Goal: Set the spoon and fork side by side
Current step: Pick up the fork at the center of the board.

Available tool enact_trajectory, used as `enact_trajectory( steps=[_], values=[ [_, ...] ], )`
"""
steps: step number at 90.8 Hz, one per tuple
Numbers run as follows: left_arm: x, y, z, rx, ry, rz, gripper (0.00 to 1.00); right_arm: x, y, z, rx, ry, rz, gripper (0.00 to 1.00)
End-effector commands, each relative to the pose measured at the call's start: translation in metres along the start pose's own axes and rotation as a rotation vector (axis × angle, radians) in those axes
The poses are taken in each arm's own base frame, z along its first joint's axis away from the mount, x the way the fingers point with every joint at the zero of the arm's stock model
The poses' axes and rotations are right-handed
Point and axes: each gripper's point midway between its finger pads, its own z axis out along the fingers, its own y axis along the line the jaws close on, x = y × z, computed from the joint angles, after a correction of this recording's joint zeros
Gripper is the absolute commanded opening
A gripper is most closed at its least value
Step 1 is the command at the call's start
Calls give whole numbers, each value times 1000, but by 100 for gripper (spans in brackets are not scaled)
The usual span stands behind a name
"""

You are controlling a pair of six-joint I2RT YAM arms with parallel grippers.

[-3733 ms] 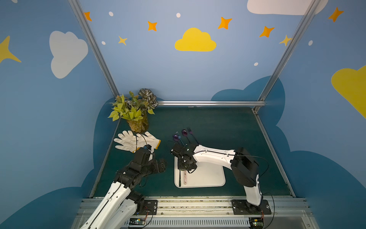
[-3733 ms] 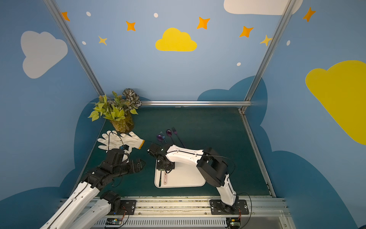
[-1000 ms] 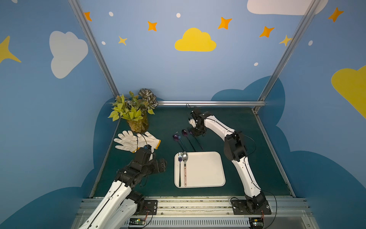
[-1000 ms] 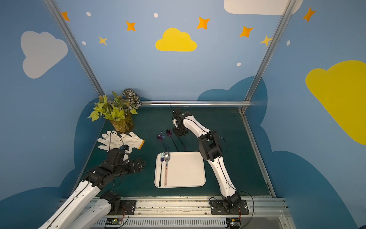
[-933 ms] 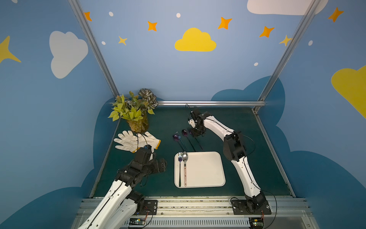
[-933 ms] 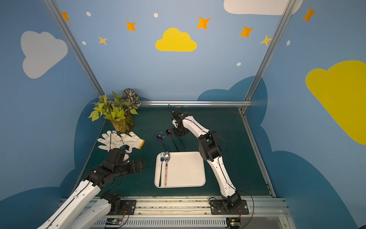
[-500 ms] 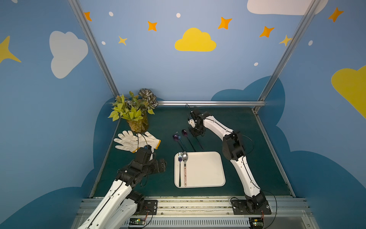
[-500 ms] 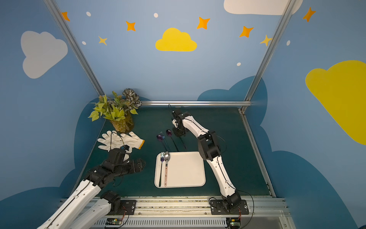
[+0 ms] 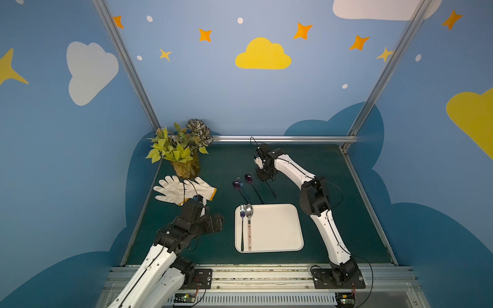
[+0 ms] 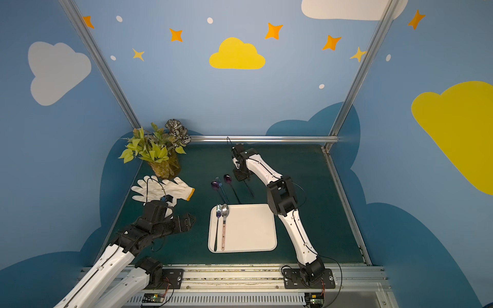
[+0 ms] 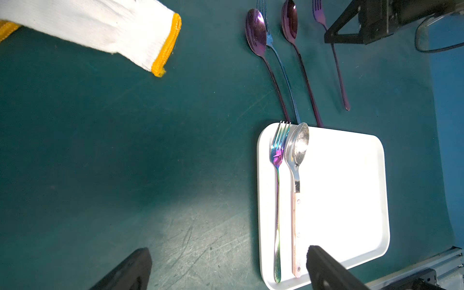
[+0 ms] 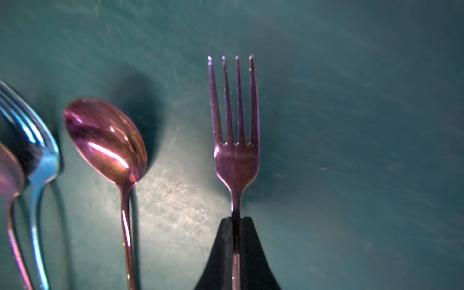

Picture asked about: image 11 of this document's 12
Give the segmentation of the rainbow iridescent fork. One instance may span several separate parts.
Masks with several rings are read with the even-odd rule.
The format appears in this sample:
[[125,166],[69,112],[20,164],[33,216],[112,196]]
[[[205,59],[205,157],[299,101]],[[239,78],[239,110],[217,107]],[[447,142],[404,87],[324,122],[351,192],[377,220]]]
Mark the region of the rainbow iridescent fork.
[[281,121],[276,130],[273,142],[270,147],[269,160],[275,168],[276,187],[275,187],[275,231],[274,231],[274,261],[273,272],[274,281],[281,282],[281,258],[280,258],[280,221],[279,221],[279,202],[280,202],[280,172],[279,168],[284,159],[286,139],[290,130],[289,122]]

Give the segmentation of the purple fork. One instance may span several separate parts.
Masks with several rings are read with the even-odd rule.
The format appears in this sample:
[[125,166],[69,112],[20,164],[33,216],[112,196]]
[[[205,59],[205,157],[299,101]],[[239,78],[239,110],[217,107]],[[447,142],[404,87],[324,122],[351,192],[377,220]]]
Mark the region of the purple fork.
[[[328,28],[327,28],[327,25],[326,25],[326,17],[325,17],[325,13],[323,11],[322,0],[313,0],[312,1],[312,11],[313,11],[314,19],[316,20],[316,22],[321,24],[323,26],[323,28],[325,29],[325,32],[327,32]],[[341,97],[343,99],[343,104],[344,104],[345,110],[350,111],[351,107],[350,107],[350,103],[349,103],[349,100],[347,98],[346,91],[345,91],[345,88],[344,88],[344,83],[343,83],[343,78],[342,78],[341,71],[340,71],[340,66],[339,66],[339,63],[338,63],[337,53],[336,53],[336,50],[335,50],[335,47],[334,47],[333,43],[331,44],[331,48],[332,48],[333,57],[334,57],[334,60],[335,60],[336,69],[337,69],[338,80],[339,80],[339,84],[340,84]]]

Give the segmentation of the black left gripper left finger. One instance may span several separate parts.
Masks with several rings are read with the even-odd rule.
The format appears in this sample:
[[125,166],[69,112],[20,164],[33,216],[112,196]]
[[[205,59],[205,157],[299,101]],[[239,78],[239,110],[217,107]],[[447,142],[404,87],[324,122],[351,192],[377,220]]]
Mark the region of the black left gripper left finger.
[[152,258],[148,248],[139,248],[98,281],[91,290],[146,290]]

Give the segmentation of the silver spoon pink handle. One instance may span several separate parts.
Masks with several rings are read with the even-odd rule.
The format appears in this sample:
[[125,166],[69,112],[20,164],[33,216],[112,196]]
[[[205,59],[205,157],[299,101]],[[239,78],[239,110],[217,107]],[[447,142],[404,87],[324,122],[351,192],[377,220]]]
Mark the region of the silver spoon pink handle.
[[303,273],[303,245],[305,241],[302,233],[302,214],[304,198],[301,194],[300,166],[305,159],[309,144],[309,126],[301,123],[293,130],[285,149],[285,160],[291,172],[291,246],[292,246],[292,273],[300,278]]

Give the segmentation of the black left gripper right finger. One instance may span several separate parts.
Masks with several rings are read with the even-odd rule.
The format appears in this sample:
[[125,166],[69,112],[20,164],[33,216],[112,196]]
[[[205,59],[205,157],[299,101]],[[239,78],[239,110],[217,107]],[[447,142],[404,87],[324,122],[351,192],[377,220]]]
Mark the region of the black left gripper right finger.
[[314,290],[369,289],[318,245],[308,248],[306,268]]

